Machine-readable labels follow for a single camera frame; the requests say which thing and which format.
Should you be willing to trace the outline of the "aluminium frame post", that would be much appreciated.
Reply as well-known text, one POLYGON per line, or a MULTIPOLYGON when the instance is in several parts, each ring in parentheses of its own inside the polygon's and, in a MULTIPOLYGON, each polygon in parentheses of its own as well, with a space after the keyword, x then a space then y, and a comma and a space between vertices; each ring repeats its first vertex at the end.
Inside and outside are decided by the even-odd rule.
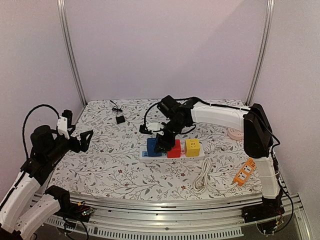
POLYGON ((85 95, 85 91, 83 88, 83 84, 81 82, 81 78, 80 78, 80 74, 79 74, 79 70, 76 62, 76 57, 75 57, 70 29, 69 29, 67 9, 66 9, 66 4, 64 0, 57 0, 57 9, 58 9, 61 31, 64 39, 65 49, 66 49, 72 77, 75 83, 75 87, 76 87, 80 102, 83 105, 83 107, 85 107, 88 104, 88 101, 85 95))
POLYGON ((275 8, 275 0, 268 0, 266 2, 265 19, 264 19, 262 36, 261 36, 261 41, 260 41, 258 55, 257 55, 257 61, 254 67, 251 84, 249 86, 248 94, 245 101, 245 104, 247 106, 253 103, 258 81, 262 71, 263 62, 264 62, 264 58, 265 58, 267 46, 268 46, 269 35, 272 27, 274 8, 275 8))

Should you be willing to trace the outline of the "left aluminium frame post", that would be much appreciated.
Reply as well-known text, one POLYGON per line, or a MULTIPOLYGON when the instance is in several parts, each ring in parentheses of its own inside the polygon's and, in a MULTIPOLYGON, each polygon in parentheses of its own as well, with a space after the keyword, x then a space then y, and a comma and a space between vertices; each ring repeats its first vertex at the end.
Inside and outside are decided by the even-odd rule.
POLYGON ((80 102, 83 105, 83 107, 85 107, 88 104, 88 101, 85 95, 85 91, 83 88, 83 84, 81 82, 81 78, 80 78, 80 74, 79 74, 79 70, 76 62, 76 57, 75 57, 70 29, 69 29, 67 9, 66 9, 66 4, 64 0, 57 0, 57 9, 58 9, 61 31, 64 39, 65 49, 66 49, 72 77, 75 83, 75 87, 76 87, 80 102))

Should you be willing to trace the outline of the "front aluminium rail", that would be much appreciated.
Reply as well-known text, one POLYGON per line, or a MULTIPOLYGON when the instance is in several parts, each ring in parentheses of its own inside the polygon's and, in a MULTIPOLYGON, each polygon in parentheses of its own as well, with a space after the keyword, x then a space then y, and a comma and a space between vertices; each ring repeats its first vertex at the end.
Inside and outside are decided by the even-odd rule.
POLYGON ((32 236, 34 240, 312 240, 314 238, 298 194, 283 197, 279 228, 267 218, 245 222, 242 209, 261 202, 258 194, 205 200, 153 202, 73 194, 93 207, 89 222, 67 227, 51 216, 32 236))

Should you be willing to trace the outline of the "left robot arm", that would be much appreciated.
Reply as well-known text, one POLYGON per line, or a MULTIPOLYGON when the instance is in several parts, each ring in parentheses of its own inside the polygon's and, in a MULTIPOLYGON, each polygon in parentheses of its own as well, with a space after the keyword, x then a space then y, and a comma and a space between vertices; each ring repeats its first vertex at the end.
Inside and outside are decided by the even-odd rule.
POLYGON ((30 206, 34 194, 46 183, 51 173, 68 152, 85 153, 94 132, 72 136, 76 126, 73 113, 64 110, 57 114, 57 125, 38 126, 30 135, 31 151, 25 152, 26 161, 20 168, 11 188, 0 203, 0 238, 2 240, 30 240, 36 230, 52 215, 62 217, 64 227, 80 222, 86 230, 93 208, 85 201, 72 203, 69 191, 52 185, 40 200, 30 206))

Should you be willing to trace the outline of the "right aluminium frame post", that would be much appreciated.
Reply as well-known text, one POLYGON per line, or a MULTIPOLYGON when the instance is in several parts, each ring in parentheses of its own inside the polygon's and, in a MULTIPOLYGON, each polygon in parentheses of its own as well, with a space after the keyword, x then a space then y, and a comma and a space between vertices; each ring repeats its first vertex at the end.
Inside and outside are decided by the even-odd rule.
POLYGON ((262 36, 261 36, 261 41, 260 41, 258 55, 257 55, 257 61, 254 67, 251 84, 249 86, 248 94, 245 101, 245 104, 247 106, 253 103, 258 81, 262 71, 263 62, 264 62, 264 58, 265 58, 267 46, 268 46, 269 35, 272 27, 274 8, 275 8, 275 0, 268 0, 266 2, 265 19, 264 19, 262 36))

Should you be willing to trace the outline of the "pink round power socket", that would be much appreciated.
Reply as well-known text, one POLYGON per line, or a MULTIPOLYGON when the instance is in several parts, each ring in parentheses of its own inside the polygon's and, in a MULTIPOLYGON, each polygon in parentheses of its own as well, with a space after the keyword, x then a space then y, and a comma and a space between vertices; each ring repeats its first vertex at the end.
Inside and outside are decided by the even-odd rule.
POLYGON ((235 141, 240 141, 244 139, 244 133, 233 128, 227 128, 227 135, 235 141))

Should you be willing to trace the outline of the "blue cube socket adapter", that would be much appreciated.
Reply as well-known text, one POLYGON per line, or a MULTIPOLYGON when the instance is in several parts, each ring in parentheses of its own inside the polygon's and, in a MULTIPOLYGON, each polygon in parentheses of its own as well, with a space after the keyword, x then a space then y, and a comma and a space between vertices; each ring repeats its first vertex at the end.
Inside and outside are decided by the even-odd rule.
POLYGON ((148 138, 147 139, 147 154, 149 157, 160 157, 161 152, 156 152, 157 138, 148 138))

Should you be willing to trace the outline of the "yellow cube socket adapter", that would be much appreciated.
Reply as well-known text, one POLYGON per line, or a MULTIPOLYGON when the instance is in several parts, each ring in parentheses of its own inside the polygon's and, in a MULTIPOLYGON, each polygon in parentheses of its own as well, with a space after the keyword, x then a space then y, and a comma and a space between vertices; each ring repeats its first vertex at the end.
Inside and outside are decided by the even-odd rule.
POLYGON ((186 139, 184 153, 187 158, 198 157, 200 155, 201 144, 198 138, 186 139))

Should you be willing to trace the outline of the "red cube socket adapter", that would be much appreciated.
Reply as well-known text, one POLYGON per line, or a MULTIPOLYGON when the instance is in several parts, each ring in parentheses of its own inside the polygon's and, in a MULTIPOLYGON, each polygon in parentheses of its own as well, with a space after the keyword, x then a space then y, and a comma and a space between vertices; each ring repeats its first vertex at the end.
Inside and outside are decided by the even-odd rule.
POLYGON ((167 157, 169 159, 181 157, 181 141, 179 139, 175 140, 175 145, 170 151, 167 152, 167 157))

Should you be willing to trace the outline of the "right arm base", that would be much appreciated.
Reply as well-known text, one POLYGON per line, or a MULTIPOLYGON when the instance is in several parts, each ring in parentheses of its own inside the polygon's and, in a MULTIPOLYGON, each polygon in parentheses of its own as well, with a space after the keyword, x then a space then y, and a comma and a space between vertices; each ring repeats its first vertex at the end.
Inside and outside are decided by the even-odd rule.
POLYGON ((285 213, 281 198, 282 195, 275 199, 262 197, 262 203, 243 207, 241 217, 245 223, 262 221, 257 229, 264 235, 274 234, 285 213))

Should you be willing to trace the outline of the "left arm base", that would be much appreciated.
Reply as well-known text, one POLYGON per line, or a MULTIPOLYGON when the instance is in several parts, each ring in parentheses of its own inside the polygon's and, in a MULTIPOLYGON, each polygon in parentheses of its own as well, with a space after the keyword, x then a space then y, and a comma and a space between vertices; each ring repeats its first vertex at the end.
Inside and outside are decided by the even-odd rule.
POLYGON ((47 188, 44 193, 58 200, 60 205, 60 210, 56 213, 58 216, 84 223, 89 222, 94 209, 87 205, 84 200, 77 203, 71 202, 70 192, 55 185, 47 188))

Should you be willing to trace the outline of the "floral table mat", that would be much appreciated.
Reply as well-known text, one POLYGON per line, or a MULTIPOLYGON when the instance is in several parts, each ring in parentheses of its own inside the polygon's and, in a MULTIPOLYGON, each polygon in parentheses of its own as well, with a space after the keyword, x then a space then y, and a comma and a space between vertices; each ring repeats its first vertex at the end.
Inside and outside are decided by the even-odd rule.
POLYGON ((50 186, 71 193, 103 198, 144 201, 192 201, 262 194, 258 167, 243 186, 233 179, 248 160, 241 140, 233 140, 220 125, 198 123, 184 129, 177 138, 198 139, 204 160, 143 163, 139 152, 147 147, 148 136, 139 131, 148 123, 166 117, 153 99, 113 100, 122 107, 125 122, 116 123, 110 100, 90 101, 82 112, 74 136, 93 130, 86 152, 68 152, 53 171, 50 186))

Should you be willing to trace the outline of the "white multicolour power strip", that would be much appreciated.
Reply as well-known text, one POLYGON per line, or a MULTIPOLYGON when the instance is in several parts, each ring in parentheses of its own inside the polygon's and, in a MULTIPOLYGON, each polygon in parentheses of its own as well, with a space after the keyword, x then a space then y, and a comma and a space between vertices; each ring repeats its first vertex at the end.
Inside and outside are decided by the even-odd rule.
POLYGON ((162 154, 161 156, 148 156, 147 148, 142 147, 139 150, 139 161, 141 163, 155 164, 162 162, 180 162, 180 161, 198 161, 205 158, 205 152, 203 147, 200 147, 200 152, 198 156, 187 157, 184 150, 181 150, 180 157, 168 158, 167 154, 162 154))

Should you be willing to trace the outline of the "orange power strip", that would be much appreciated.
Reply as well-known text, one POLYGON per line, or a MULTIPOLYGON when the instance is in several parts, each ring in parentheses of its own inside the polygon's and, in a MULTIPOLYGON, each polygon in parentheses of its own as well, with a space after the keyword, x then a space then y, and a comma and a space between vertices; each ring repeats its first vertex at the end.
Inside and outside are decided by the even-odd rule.
POLYGON ((256 169, 256 163, 254 162, 254 159, 250 157, 243 167, 239 170, 239 172, 235 175, 233 179, 233 183, 238 185, 239 187, 242 187, 246 181, 249 179, 253 171, 256 169))

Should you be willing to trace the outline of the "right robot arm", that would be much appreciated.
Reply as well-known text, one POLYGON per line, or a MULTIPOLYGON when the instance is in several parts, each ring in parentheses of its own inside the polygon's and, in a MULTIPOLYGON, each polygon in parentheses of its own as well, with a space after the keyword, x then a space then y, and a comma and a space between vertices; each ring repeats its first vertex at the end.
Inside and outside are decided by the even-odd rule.
POLYGON ((252 106, 230 106, 206 102, 198 97, 175 99, 165 96, 154 106, 169 120, 167 123, 148 123, 143 120, 139 131, 142 134, 157 136, 155 152, 164 153, 174 147, 177 135, 184 128, 198 123, 213 124, 243 133, 243 149, 254 159, 262 184, 262 196, 266 200, 259 206, 262 218, 269 218, 278 210, 274 200, 281 193, 278 183, 278 161, 274 148, 280 141, 273 134, 263 107, 255 103, 252 106))

